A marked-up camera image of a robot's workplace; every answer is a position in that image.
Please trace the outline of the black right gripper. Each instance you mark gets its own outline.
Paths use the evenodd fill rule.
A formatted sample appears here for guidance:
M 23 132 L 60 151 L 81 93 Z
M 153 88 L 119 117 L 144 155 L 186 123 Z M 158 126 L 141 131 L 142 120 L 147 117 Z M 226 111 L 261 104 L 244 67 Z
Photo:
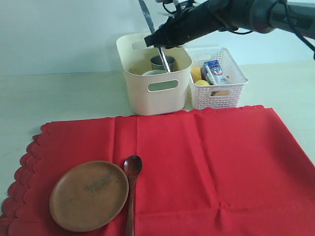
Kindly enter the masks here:
M 225 28 L 227 0 L 207 0 L 189 10 L 182 10 L 144 38 L 147 47 L 173 48 Z

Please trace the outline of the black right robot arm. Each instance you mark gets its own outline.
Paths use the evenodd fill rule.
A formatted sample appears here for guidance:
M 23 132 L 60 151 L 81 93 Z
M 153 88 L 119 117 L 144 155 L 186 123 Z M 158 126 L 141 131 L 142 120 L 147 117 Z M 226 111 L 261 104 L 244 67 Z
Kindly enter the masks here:
M 314 38 L 315 5 L 286 0 L 207 0 L 177 9 L 144 40 L 148 47 L 171 49 L 215 31 L 240 28 L 258 33 L 280 29 Z

